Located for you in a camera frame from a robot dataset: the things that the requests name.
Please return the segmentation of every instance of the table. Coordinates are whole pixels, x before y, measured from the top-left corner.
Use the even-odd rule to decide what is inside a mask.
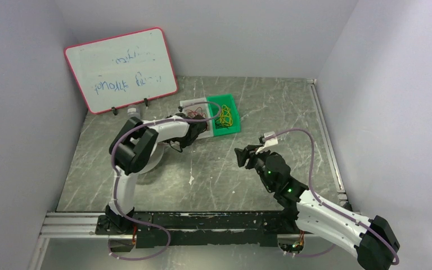
[[[136,210],[228,211],[280,210],[254,170],[239,168],[234,148],[257,144],[261,134],[287,128],[308,129],[315,139],[313,183],[326,199],[337,202],[341,182],[330,154],[323,120],[306,79],[179,76],[178,93],[140,105],[142,118],[154,120],[178,112],[180,100],[232,94],[241,117],[241,133],[199,139],[178,153],[167,147],[155,169],[138,179]],[[57,207],[60,212],[101,212],[110,200],[114,175],[109,146],[127,121],[126,110],[93,115],[80,133]],[[302,132],[280,137],[274,148],[308,182],[310,141]]]

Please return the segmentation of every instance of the cable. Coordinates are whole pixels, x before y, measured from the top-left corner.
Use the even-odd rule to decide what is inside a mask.
[[[168,235],[168,241],[166,242],[166,245],[161,250],[159,250],[158,252],[156,252],[154,254],[151,254],[151,255],[148,255],[148,256],[145,256],[145,257],[140,257],[140,258],[127,258],[127,257],[118,256],[118,255],[114,254],[111,251],[110,242],[108,242],[107,246],[108,246],[108,249],[109,249],[109,255],[110,256],[112,256],[112,257],[114,257],[116,259],[120,259],[120,260],[146,260],[146,259],[151,259],[151,258],[156,257],[156,256],[160,255],[161,253],[163,253],[168,248],[168,246],[170,245],[170,242],[171,242],[170,232],[167,229],[165,229],[163,226],[160,226],[158,224],[153,224],[153,223],[150,223],[150,222],[136,220],[136,219],[134,219],[132,217],[127,216],[125,213],[123,213],[120,205],[118,204],[118,200],[116,198],[116,191],[117,191],[117,187],[118,187],[118,182],[120,181],[120,176],[121,176],[120,170],[117,169],[116,165],[115,165],[115,153],[116,153],[116,149],[118,148],[119,144],[121,144],[130,134],[132,134],[133,132],[135,132],[135,131],[143,128],[143,127],[148,127],[148,126],[151,126],[151,125],[158,125],[158,124],[163,124],[163,123],[168,123],[168,122],[201,123],[201,122],[207,122],[207,121],[211,121],[213,119],[216,119],[221,114],[221,106],[219,104],[211,102],[211,101],[195,102],[195,103],[186,105],[183,108],[186,108],[186,107],[189,107],[189,106],[193,106],[193,105],[197,105],[197,104],[213,104],[213,105],[216,105],[218,107],[218,109],[219,109],[218,113],[215,116],[213,116],[211,118],[208,118],[208,119],[165,118],[165,119],[161,119],[161,120],[158,120],[158,121],[148,122],[148,123],[141,124],[141,125],[139,125],[139,126],[137,126],[135,128],[130,129],[129,131],[127,131],[127,133],[123,134],[123,136],[121,136],[116,141],[115,146],[113,147],[112,152],[111,152],[110,161],[111,161],[111,166],[112,166],[113,170],[116,173],[115,183],[114,183],[114,186],[113,186],[113,200],[114,200],[115,208],[116,208],[117,212],[122,217],[126,218],[127,220],[129,220],[129,221],[131,221],[133,223],[142,224],[142,225],[146,225],[146,226],[150,226],[150,227],[155,227],[157,229],[160,229],[160,230],[164,231],[166,233],[166,235]]]
[[[343,213],[342,211],[339,211],[339,210],[336,209],[336,208],[331,207],[330,205],[328,205],[328,204],[326,204],[325,202],[323,202],[323,201],[319,198],[319,196],[317,196],[317,194],[316,194],[316,192],[314,191],[314,188],[313,188],[313,186],[312,186],[312,169],[313,169],[313,167],[314,167],[314,155],[315,155],[314,138],[312,137],[312,135],[311,135],[307,130],[305,130],[305,129],[301,129],[301,128],[290,128],[290,129],[283,130],[283,131],[281,131],[281,132],[278,132],[278,133],[276,133],[276,134],[274,134],[274,135],[271,135],[271,136],[265,138],[265,141],[270,140],[270,139],[273,139],[273,138],[276,138],[277,136],[280,136],[280,135],[282,135],[282,134],[284,134],[284,133],[291,132],[291,131],[302,131],[302,132],[304,132],[305,134],[307,134],[307,136],[309,136],[309,139],[310,139],[310,146],[312,147],[312,152],[311,152],[311,157],[310,157],[310,166],[309,166],[309,190],[310,190],[310,192],[312,193],[312,195],[314,196],[314,198],[316,198],[316,200],[318,201],[319,204],[325,206],[326,208],[329,208],[329,209],[332,210],[333,212],[336,212],[337,214],[341,215],[342,217],[349,219],[350,221],[354,222],[356,225],[360,225],[360,226],[362,226],[363,228],[367,229],[369,232],[371,232],[371,233],[372,233],[375,237],[377,237],[377,239],[380,240],[380,241],[381,241],[381,242],[382,242],[382,243],[383,243],[383,244],[384,244],[384,245],[385,245],[385,246],[390,250],[390,252],[393,254],[393,257],[395,257],[395,262],[392,262],[391,264],[392,264],[393,266],[396,266],[396,265],[400,262],[400,260],[399,260],[399,258],[398,258],[398,254],[397,254],[397,252],[393,249],[393,247],[392,247],[392,246],[391,246],[391,245],[390,245],[390,244],[389,244],[385,239],[383,239],[383,237],[381,237],[377,232],[375,232],[372,228],[370,228],[370,227],[369,227],[368,225],[366,225],[365,223],[363,223],[363,222],[361,222],[361,221],[358,221],[358,222],[357,222],[357,220],[356,220],[355,218],[353,218],[353,217],[351,217],[351,216],[349,216],[349,215]],[[323,251],[323,252],[321,252],[321,253],[318,253],[318,254],[312,254],[312,255],[305,255],[305,256],[301,256],[301,257],[315,257],[315,256],[323,255],[323,254],[326,254],[327,252],[329,252],[330,250],[332,250],[333,248],[334,248],[334,246],[331,246],[329,249],[327,249],[326,251]]]

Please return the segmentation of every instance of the white wall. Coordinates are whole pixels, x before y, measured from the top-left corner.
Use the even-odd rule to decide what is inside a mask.
[[[315,78],[357,0],[56,0],[80,42],[161,27],[178,75]]]
[[[360,1],[318,77],[348,196],[432,269],[432,1]]]
[[[26,269],[64,185],[86,111],[53,0],[0,0],[0,269]]]

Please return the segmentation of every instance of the purple hose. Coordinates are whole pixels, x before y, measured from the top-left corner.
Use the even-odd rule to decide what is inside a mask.
[[[393,247],[385,239],[383,239],[383,237],[381,237],[377,232],[375,232],[372,228],[370,228],[365,223],[363,223],[361,221],[357,222],[357,220],[355,218],[353,218],[353,217],[351,217],[351,216],[343,213],[342,211],[339,211],[336,208],[331,207],[328,204],[325,204],[323,201],[321,201],[321,199],[319,198],[319,196],[317,196],[317,194],[314,191],[314,188],[312,186],[312,169],[314,168],[314,155],[315,155],[314,154],[314,152],[315,152],[314,138],[312,137],[312,135],[307,130],[302,129],[302,128],[290,128],[290,129],[278,132],[278,133],[276,133],[274,135],[271,135],[271,136],[267,137],[265,140],[270,140],[270,139],[276,138],[277,136],[280,136],[280,135],[282,135],[284,133],[291,132],[291,131],[302,131],[305,134],[307,134],[307,136],[309,136],[310,146],[312,148],[312,152],[310,154],[310,166],[309,166],[309,189],[310,189],[310,192],[312,193],[312,195],[314,196],[314,198],[316,198],[316,200],[319,202],[319,204],[321,204],[321,205],[329,208],[333,212],[336,212],[337,214],[341,215],[342,217],[349,219],[350,221],[354,222],[355,224],[362,226],[363,228],[365,228],[369,232],[371,232],[373,235],[375,235],[375,237],[377,237],[377,239],[380,240],[390,250],[390,252],[393,254],[393,257],[395,257],[395,262],[392,262],[391,264],[394,265],[394,266],[396,266],[400,262],[400,260],[398,258],[398,254],[393,249]],[[320,256],[320,255],[328,253],[333,248],[334,248],[334,245],[332,245],[329,249],[327,249],[327,250],[325,250],[325,251],[323,251],[321,253],[312,254],[312,255],[304,255],[304,256],[302,256],[302,254],[301,254],[301,255],[298,255],[298,256],[299,257],[316,257],[316,256]]]
[[[171,242],[171,235],[170,235],[170,232],[169,232],[167,229],[165,229],[164,227],[162,227],[162,226],[160,226],[160,225],[158,225],[158,224],[153,224],[153,223],[150,223],[150,222],[145,222],[145,221],[141,221],[141,220],[136,220],[136,219],[134,219],[134,218],[132,218],[132,217],[127,216],[125,213],[122,212],[122,209],[120,208],[120,205],[118,204],[118,201],[117,201],[117,199],[116,199],[116,191],[117,191],[118,182],[119,182],[119,180],[120,180],[120,176],[121,176],[120,172],[118,171],[118,169],[116,168],[116,165],[115,165],[115,153],[116,153],[116,148],[117,148],[118,145],[121,144],[121,142],[123,142],[123,141],[124,141],[124,140],[125,140],[125,139],[130,135],[130,134],[132,134],[133,132],[135,132],[135,131],[137,131],[137,130],[143,128],[143,127],[148,127],[148,126],[151,126],[151,125],[157,125],[157,124],[163,124],[163,123],[167,123],[167,122],[187,122],[187,123],[207,122],[207,121],[211,121],[211,120],[216,119],[216,118],[221,114],[221,106],[220,106],[219,104],[217,104],[217,103],[210,102],[210,101],[195,102],[195,103],[192,103],[192,104],[186,105],[186,106],[184,106],[183,108],[186,108],[186,107],[189,107],[189,106],[193,106],[193,105],[198,105],[198,104],[213,104],[213,105],[216,105],[216,106],[218,107],[218,113],[217,113],[215,116],[211,117],[211,118],[207,118],[207,119],[200,119],[200,120],[197,120],[197,119],[175,119],[175,118],[166,118],[166,119],[161,119],[161,120],[158,120],[158,121],[153,121],[153,122],[145,123],[145,124],[139,125],[139,126],[137,126],[137,127],[135,127],[135,128],[132,128],[132,129],[129,130],[127,133],[123,134],[123,136],[121,136],[121,137],[117,140],[117,142],[115,143],[115,146],[113,147],[112,152],[111,152],[111,158],[110,158],[110,160],[111,160],[112,168],[113,168],[113,170],[115,170],[115,172],[116,172],[115,184],[114,184],[114,186],[113,186],[113,199],[114,199],[115,207],[116,207],[118,213],[119,213],[122,217],[126,218],[127,220],[129,220],[129,221],[131,221],[131,222],[138,223],[138,224],[142,224],[142,225],[146,225],[146,226],[155,227],[155,228],[158,228],[158,229],[164,231],[164,232],[166,233],[166,235],[168,235],[168,242],[166,242],[166,245],[165,245],[161,250],[159,250],[157,253],[151,254],[151,255],[149,255],[149,256],[141,257],[141,258],[127,258],[127,257],[118,256],[118,255],[114,254],[114,253],[111,251],[111,249],[110,249],[110,242],[109,242],[109,244],[108,244],[108,248],[109,248],[109,255],[110,255],[110,256],[112,256],[112,257],[114,257],[114,258],[117,258],[117,259],[120,259],[120,260],[146,260],[146,259],[151,259],[151,258],[156,257],[156,256],[160,255],[161,253],[163,253],[163,252],[168,248],[168,246],[170,245],[170,242]]]

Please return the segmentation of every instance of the purple cable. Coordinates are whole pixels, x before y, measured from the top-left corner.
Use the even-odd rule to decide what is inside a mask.
[[[120,260],[146,260],[146,259],[151,259],[151,258],[156,257],[156,256],[160,255],[161,253],[163,253],[163,252],[168,248],[168,246],[170,245],[170,242],[171,242],[171,235],[170,235],[170,232],[169,232],[167,229],[165,229],[163,226],[160,226],[160,225],[158,225],[158,224],[153,224],[153,223],[150,223],[150,222],[145,222],[145,221],[141,221],[141,220],[136,220],[136,219],[134,219],[134,218],[132,218],[132,217],[127,216],[125,213],[123,213],[122,209],[120,208],[120,205],[118,204],[118,201],[117,201],[117,199],[116,199],[116,191],[117,191],[118,182],[119,182],[119,180],[120,180],[120,176],[121,176],[120,172],[118,171],[118,169],[116,168],[116,165],[115,165],[115,153],[116,153],[116,148],[117,148],[118,145],[121,144],[121,142],[123,142],[123,141],[124,141],[124,140],[125,140],[125,139],[130,135],[130,134],[132,134],[133,132],[135,132],[135,131],[137,131],[137,130],[143,128],[143,127],[148,127],[148,126],[151,126],[151,125],[157,125],[157,124],[163,124],[163,123],[167,123],[167,122],[186,122],[186,123],[200,123],[200,122],[207,122],[207,121],[211,121],[211,120],[216,119],[216,118],[221,114],[221,106],[220,106],[219,104],[214,103],[214,102],[211,102],[211,101],[195,102],[195,103],[192,103],[192,104],[186,105],[186,106],[184,106],[183,108],[186,108],[186,107],[189,107],[189,106],[193,106],[193,105],[198,105],[198,104],[213,104],[213,105],[216,105],[216,106],[218,107],[218,113],[217,113],[215,116],[211,117],[211,118],[207,118],[207,119],[200,119],[200,120],[197,120],[197,119],[175,119],[175,118],[166,118],[166,119],[161,119],[161,120],[158,120],[158,121],[153,121],[153,122],[145,123],[145,124],[139,125],[139,126],[137,126],[137,127],[135,127],[135,128],[132,128],[132,129],[129,130],[127,133],[123,134],[123,136],[121,136],[121,137],[117,140],[117,142],[115,143],[115,146],[113,147],[112,152],[111,152],[111,158],[110,158],[110,160],[111,160],[112,168],[113,168],[113,170],[115,170],[115,172],[116,172],[115,184],[114,184],[114,186],[113,186],[113,199],[114,199],[115,207],[116,207],[118,213],[119,213],[122,217],[126,218],[127,220],[129,220],[129,221],[131,221],[131,222],[133,222],[133,223],[138,223],[138,224],[142,224],[142,225],[146,225],[146,226],[155,227],[155,228],[158,228],[158,229],[164,231],[164,232],[166,233],[166,235],[168,235],[168,242],[166,242],[166,245],[165,245],[161,250],[159,250],[158,252],[156,252],[156,253],[154,253],[154,254],[151,254],[151,255],[148,255],[148,256],[145,256],[145,257],[141,257],[141,258],[127,258],[127,257],[118,256],[118,255],[114,254],[114,253],[111,251],[111,248],[110,248],[110,242],[109,242],[109,243],[108,243],[108,248],[109,248],[109,255],[110,255],[110,256],[112,256],[112,257],[114,257],[114,258],[116,258],[116,259],[120,259]]]
[[[398,254],[393,249],[393,247],[385,239],[383,239],[383,237],[381,237],[377,232],[375,232],[372,228],[370,228],[365,223],[363,223],[361,221],[357,222],[357,220],[355,218],[353,218],[353,217],[351,217],[351,216],[343,213],[342,211],[339,211],[338,209],[335,209],[335,208],[331,207],[330,205],[324,203],[319,198],[319,196],[317,196],[317,194],[314,191],[314,188],[312,186],[312,169],[314,167],[314,155],[315,155],[314,154],[314,152],[315,152],[314,138],[312,137],[312,135],[307,130],[302,129],[302,128],[290,128],[290,129],[278,132],[278,133],[276,133],[274,135],[271,135],[271,136],[267,137],[265,140],[270,140],[270,139],[276,138],[277,136],[280,136],[280,135],[282,135],[284,133],[291,132],[291,131],[302,131],[305,134],[307,134],[307,136],[309,136],[309,138],[310,138],[310,146],[312,147],[312,152],[311,152],[311,156],[310,156],[310,166],[309,166],[309,190],[312,193],[312,195],[314,196],[314,198],[316,198],[316,200],[319,202],[319,204],[321,204],[321,205],[329,208],[333,212],[336,212],[337,214],[341,215],[342,217],[349,219],[350,221],[354,222],[356,225],[362,226],[363,228],[365,228],[369,232],[371,232],[373,235],[375,235],[375,237],[377,237],[377,239],[380,240],[390,250],[390,252],[393,254],[393,257],[395,257],[395,262],[392,262],[391,264],[394,265],[394,266],[396,266],[400,262],[400,260],[398,258]],[[305,256],[300,256],[300,257],[316,257],[316,256],[319,256],[319,255],[323,255],[323,254],[328,253],[330,250],[332,250],[334,248],[334,246],[335,245],[332,245],[329,249],[327,249],[326,251],[323,251],[321,253],[312,254],[312,255],[305,255]]]

